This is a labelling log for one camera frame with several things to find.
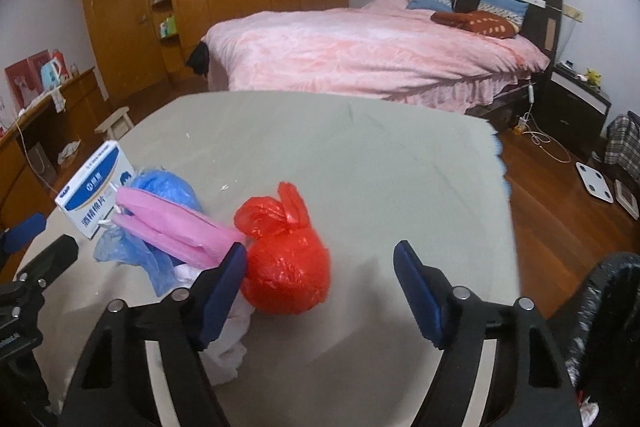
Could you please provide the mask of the white blue box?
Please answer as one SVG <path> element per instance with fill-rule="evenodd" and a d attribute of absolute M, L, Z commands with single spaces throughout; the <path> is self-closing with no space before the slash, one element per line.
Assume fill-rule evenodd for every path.
<path fill-rule="evenodd" d="M 114 208 L 117 190 L 135 174 L 119 143 L 106 141 L 58 192 L 55 205 L 83 236 L 92 239 L 100 221 Z"/>

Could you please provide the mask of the white plastic bag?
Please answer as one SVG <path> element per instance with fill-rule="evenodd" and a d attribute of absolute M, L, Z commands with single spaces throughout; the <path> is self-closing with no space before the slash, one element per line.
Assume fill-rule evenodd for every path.
<path fill-rule="evenodd" d="M 241 291 L 236 295 L 220 336 L 200 353 L 205 373 L 212 386 L 230 383 L 239 374 L 246 355 L 243 337 L 250 328 L 255 308 Z"/>

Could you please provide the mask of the blue plastic bag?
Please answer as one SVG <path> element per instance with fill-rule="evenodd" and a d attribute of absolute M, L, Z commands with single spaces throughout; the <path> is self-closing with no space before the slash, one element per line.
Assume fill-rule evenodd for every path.
<path fill-rule="evenodd" d="M 155 197 L 151 207 L 142 208 L 142 220 L 150 228 L 163 233 L 169 218 L 169 205 L 202 212 L 203 207 L 192 186 L 165 169 L 142 169 L 125 182 L 134 191 Z M 168 254 L 163 247 L 149 243 L 120 225 L 107 225 L 96 243 L 93 258 L 97 262 L 118 262 L 142 268 L 149 277 L 155 295 L 161 296 L 178 284 L 175 267 L 184 261 Z"/>

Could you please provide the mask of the pink foam net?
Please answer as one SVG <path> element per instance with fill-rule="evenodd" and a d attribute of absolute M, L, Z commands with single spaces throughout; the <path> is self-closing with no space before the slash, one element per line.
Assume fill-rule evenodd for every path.
<path fill-rule="evenodd" d="M 154 199 L 149 193 L 121 187 L 115 202 L 124 212 L 115 213 L 112 222 L 201 270 L 218 267 L 235 243 L 246 245 L 245 235 L 237 229 L 221 225 L 204 213 L 173 205 L 169 205 L 165 231 L 150 228 L 143 223 L 142 208 L 150 208 Z"/>

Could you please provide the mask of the red plastic bag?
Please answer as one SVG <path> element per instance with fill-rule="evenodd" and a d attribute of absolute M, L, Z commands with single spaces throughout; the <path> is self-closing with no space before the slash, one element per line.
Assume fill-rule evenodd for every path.
<path fill-rule="evenodd" d="M 241 291 L 254 308 L 270 315 L 294 315 L 326 301 L 330 252 L 294 184 L 281 182 L 276 197 L 247 199 L 233 222 L 250 239 Z"/>

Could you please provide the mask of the black trash bin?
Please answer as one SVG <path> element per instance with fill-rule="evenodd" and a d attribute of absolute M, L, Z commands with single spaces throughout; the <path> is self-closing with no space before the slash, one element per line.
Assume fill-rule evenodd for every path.
<path fill-rule="evenodd" d="M 599 262 L 548 320 L 586 426 L 639 424 L 639 256 Z"/>

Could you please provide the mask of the wooden side desk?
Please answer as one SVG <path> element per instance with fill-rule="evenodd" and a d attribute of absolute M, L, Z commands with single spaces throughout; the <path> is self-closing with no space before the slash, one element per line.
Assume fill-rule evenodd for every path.
<path fill-rule="evenodd" d="M 111 113 L 92 68 L 61 88 L 65 109 L 44 98 L 1 138 L 1 228 L 36 212 L 49 216 L 56 193 L 100 146 L 96 127 Z"/>

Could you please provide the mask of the red picture box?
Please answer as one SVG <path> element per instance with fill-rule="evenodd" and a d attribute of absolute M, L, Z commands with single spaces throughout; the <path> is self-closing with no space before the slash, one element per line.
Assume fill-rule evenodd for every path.
<path fill-rule="evenodd" d="M 50 52 L 43 50 L 4 70 L 17 109 L 28 107 L 37 96 L 43 94 L 40 72 L 42 66 L 50 60 Z"/>

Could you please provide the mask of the light blue kettle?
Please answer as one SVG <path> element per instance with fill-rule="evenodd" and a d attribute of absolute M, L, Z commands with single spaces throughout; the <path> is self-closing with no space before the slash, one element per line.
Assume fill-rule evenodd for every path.
<path fill-rule="evenodd" d="M 57 57 L 53 57 L 49 62 L 42 65 L 40 69 L 40 77 L 43 90 L 50 91 L 60 87 L 66 80 L 66 69 Z"/>

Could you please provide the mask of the white bathroom scale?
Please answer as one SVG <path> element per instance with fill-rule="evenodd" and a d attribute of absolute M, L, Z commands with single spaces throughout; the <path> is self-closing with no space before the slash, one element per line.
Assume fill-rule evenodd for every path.
<path fill-rule="evenodd" d="M 604 176 L 600 171 L 583 164 L 580 161 L 575 162 L 575 167 L 578 172 L 578 176 L 582 179 L 582 184 L 586 191 L 594 198 L 613 204 L 614 197 L 612 191 L 608 187 Z"/>

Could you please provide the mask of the dark nightstand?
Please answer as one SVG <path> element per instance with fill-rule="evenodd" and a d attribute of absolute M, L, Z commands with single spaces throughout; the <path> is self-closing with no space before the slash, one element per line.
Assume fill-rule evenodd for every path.
<path fill-rule="evenodd" d="M 600 140 L 610 108 L 611 101 L 603 91 L 556 65 L 541 88 L 534 117 L 542 131 L 587 161 Z"/>

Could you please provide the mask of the yellow toy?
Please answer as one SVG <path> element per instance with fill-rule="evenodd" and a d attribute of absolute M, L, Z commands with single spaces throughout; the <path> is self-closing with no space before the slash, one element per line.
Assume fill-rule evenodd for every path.
<path fill-rule="evenodd" d="M 602 76 L 593 69 L 588 68 L 586 72 L 587 82 L 594 87 L 601 87 Z"/>

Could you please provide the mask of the brown dotted pillow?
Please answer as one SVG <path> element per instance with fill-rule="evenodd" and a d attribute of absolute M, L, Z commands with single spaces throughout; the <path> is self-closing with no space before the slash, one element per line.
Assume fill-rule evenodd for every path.
<path fill-rule="evenodd" d="M 448 27 L 458 28 L 473 34 L 509 39 L 518 34 L 518 26 L 500 15 L 486 12 L 473 11 L 467 13 L 434 12 L 431 21 Z"/>

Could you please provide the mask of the pink bed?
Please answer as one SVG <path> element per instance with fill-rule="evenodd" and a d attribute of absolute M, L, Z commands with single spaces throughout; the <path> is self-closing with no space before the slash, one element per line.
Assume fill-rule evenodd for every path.
<path fill-rule="evenodd" d="M 216 23 L 201 40 L 209 88 L 360 96 L 463 114 L 550 64 L 523 36 L 442 25 L 408 4 L 374 0 Z"/>

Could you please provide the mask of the blue pillow right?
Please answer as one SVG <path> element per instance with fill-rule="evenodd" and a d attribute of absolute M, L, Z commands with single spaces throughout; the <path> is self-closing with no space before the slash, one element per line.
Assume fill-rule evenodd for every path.
<path fill-rule="evenodd" d="M 523 26 L 529 4 L 520 0 L 480 0 L 479 11 L 499 15 L 508 20 L 514 27 Z"/>

